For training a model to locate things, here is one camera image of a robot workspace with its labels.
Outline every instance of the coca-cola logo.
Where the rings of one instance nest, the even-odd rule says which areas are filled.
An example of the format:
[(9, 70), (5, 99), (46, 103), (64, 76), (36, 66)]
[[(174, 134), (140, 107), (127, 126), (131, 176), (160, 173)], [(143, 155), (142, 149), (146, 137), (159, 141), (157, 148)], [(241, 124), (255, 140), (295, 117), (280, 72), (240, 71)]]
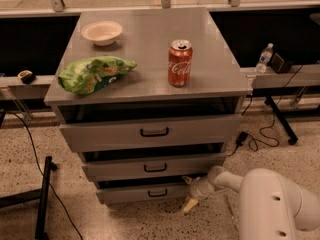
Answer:
[(176, 64), (173, 63), (172, 61), (169, 61), (169, 70), (171, 70), (173, 74), (177, 74), (177, 75), (188, 74), (190, 72), (190, 69), (191, 69), (190, 61), (183, 61)]

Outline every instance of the clear water bottle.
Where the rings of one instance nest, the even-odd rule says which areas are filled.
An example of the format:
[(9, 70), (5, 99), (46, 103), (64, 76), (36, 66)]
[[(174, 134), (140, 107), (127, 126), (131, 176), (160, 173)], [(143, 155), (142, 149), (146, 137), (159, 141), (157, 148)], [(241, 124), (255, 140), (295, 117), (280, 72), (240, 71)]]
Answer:
[(266, 48), (264, 48), (261, 52), (259, 61), (256, 65), (256, 71), (259, 73), (266, 72), (267, 64), (270, 61), (273, 54), (273, 44), (270, 43)]

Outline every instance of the gray cabinet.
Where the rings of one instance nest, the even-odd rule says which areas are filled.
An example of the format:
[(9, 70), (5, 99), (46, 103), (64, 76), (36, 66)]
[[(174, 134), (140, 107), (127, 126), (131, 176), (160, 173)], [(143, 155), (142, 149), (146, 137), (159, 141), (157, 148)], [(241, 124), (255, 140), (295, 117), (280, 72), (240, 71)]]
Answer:
[[(117, 44), (95, 47), (79, 32), (103, 19), (119, 22), (124, 33)], [(150, 35), (157, 45), (141, 46)], [(190, 83), (175, 88), (167, 81), (167, 44), (182, 36), (197, 55)], [(57, 74), (68, 62), (106, 52), (138, 67), (88, 96), (65, 92), (56, 79), (49, 88), (45, 102), (60, 119), (66, 142), (101, 203), (186, 196), (182, 176), (222, 165), (226, 144), (237, 134), (250, 88), (233, 55), (203, 8), (83, 13)]]

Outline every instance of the can top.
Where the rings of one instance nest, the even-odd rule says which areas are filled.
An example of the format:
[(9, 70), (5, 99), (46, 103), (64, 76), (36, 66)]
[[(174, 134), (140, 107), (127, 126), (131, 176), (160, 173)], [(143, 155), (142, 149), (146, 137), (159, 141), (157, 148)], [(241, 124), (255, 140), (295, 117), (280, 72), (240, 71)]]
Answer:
[(171, 47), (175, 50), (188, 50), (191, 48), (191, 43), (188, 40), (174, 40)]

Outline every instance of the chip bag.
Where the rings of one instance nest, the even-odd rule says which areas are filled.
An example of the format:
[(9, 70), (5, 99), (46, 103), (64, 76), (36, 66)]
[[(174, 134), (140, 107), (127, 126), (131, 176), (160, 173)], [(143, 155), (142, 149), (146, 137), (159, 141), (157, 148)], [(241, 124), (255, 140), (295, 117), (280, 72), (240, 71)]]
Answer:
[(68, 92), (90, 94), (130, 72), (137, 64), (114, 56), (71, 62), (59, 74), (58, 83)]

